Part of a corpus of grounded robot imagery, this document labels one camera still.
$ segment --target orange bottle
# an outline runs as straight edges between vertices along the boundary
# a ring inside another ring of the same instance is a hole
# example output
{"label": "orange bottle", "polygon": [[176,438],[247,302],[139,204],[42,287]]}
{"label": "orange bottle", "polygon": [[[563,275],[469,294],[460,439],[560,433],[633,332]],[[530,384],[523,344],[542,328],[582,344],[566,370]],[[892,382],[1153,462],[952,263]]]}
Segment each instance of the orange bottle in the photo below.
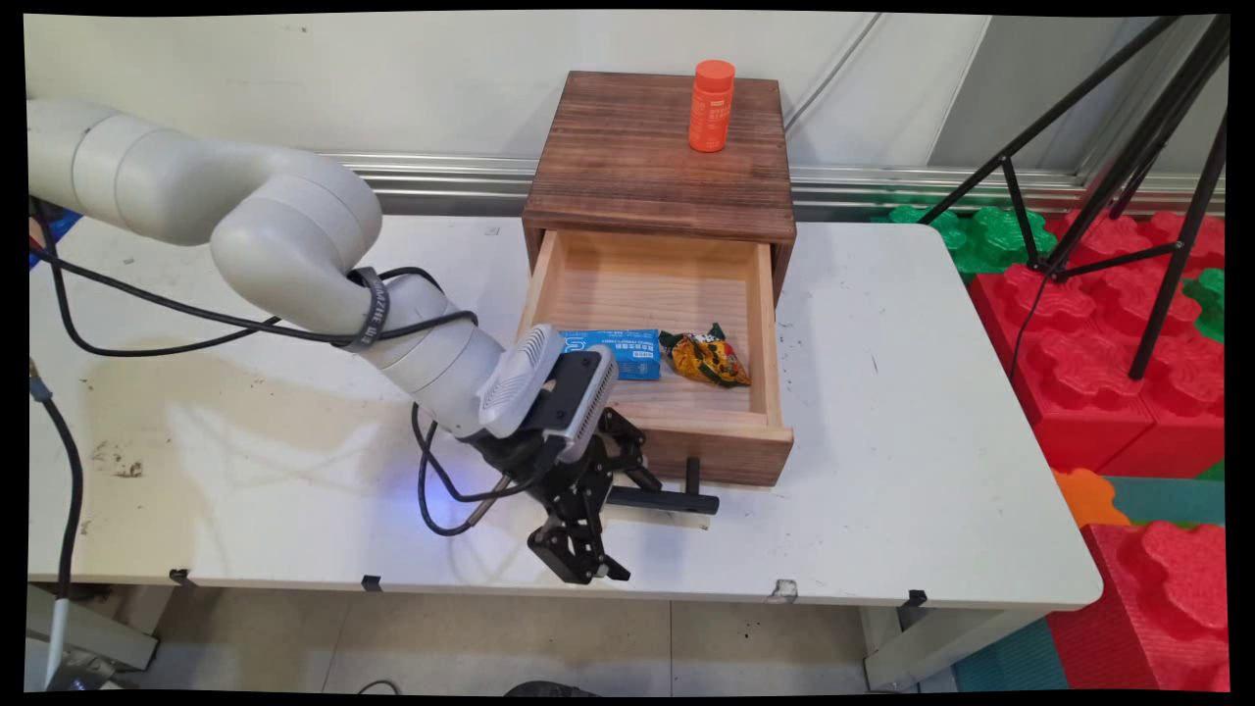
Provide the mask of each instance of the orange bottle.
{"label": "orange bottle", "polygon": [[728,115],[732,112],[732,79],[737,69],[728,61],[698,64],[693,82],[693,113],[689,115],[689,147],[698,152],[718,152],[728,142]]}

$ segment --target yellow snack bag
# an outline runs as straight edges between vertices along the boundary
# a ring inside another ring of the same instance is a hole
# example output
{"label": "yellow snack bag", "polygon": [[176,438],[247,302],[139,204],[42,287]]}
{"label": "yellow snack bag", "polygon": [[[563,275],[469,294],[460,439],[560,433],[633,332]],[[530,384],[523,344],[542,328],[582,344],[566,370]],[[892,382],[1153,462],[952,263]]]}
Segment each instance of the yellow snack bag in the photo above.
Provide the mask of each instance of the yellow snack bag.
{"label": "yellow snack bag", "polygon": [[719,387],[749,386],[749,371],[737,360],[718,321],[710,332],[658,332],[666,360],[675,372],[697,381],[709,381]]}

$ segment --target orange foam block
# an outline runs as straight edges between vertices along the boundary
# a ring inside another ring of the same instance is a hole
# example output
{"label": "orange foam block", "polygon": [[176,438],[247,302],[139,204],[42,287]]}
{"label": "orange foam block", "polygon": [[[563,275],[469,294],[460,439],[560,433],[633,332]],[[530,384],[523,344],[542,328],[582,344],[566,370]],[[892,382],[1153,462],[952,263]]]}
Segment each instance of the orange foam block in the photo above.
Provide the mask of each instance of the orange foam block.
{"label": "orange foam block", "polygon": [[1111,482],[1091,472],[1089,469],[1073,469],[1068,473],[1054,474],[1054,483],[1059,484],[1063,500],[1072,510],[1072,518],[1078,528],[1086,525],[1128,525],[1128,518],[1116,509],[1116,489]]}

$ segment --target red foam block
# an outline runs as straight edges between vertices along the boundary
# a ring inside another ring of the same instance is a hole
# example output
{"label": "red foam block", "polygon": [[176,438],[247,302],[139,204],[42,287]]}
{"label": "red foam block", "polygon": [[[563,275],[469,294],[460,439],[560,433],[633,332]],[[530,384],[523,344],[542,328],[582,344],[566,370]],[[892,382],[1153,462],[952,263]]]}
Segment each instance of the red foam block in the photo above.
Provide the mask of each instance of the red foam block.
{"label": "red foam block", "polygon": [[[1045,229],[1062,240],[1068,228],[1072,227],[1073,221],[1077,219],[1077,213],[1079,212],[1077,208],[1068,211],[1067,216],[1045,223]],[[1081,236],[1081,241],[1077,242],[1076,248],[1073,248],[1072,255],[1068,257],[1068,266],[1088,265],[1108,257],[1146,250],[1147,247],[1151,247],[1151,241],[1141,231],[1137,221],[1128,216],[1112,219],[1108,217],[1108,211],[1103,209],[1089,224],[1086,233]]]}
{"label": "red foam block", "polygon": [[[1077,278],[1094,300],[1098,327],[1112,340],[1136,344],[1150,321],[1166,271],[1165,262],[1133,262]],[[1178,336],[1195,331],[1194,321],[1201,312],[1202,306],[1181,293],[1178,283],[1160,335]]]}
{"label": "red foam block", "polygon": [[1103,594],[1047,624],[1072,688],[1229,691],[1225,530],[1088,525]]}
{"label": "red foam block", "polygon": [[[1004,370],[1040,281],[1038,272],[1013,265],[976,275],[969,287]],[[1142,384],[1119,365],[1121,344],[1102,332],[1093,311],[1077,280],[1048,283],[1020,342],[1015,395],[1054,468],[1099,469],[1153,424],[1140,398]]]}
{"label": "red foam block", "polygon": [[[1181,236],[1182,224],[1183,214],[1160,212],[1142,223],[1141,233],[1153,245],[1165,245]],[[1185,265],[1185,276],[1196,277],[1207,267],[1225,268],[1225,221],[1214,216],[1202,217],[1199,236]]]}
{"label": "red foam block", "polygon": [[[1133,360],[1136,345],[1126,345]],[[1197,330],[1160,337],[1141,391],[1155,425],[1103,464],[1108,477],[1191,479],[1225,458],[1225,345]]]}

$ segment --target blue tissue pack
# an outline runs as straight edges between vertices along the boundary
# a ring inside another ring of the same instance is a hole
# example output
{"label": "blue tissue pack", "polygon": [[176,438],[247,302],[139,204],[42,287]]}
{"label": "blue tissue pack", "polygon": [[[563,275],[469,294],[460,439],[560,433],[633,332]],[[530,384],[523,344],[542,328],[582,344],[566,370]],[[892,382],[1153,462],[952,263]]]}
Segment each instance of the blue tissue pack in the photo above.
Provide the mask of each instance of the blue tissue pack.
{"label": "blue tissue pack", "polygon": [[635,330],[563,330],[563,352],[605,345],[615,351],[619,380],[658,380],[661,356],[658,346],[658,329]]}

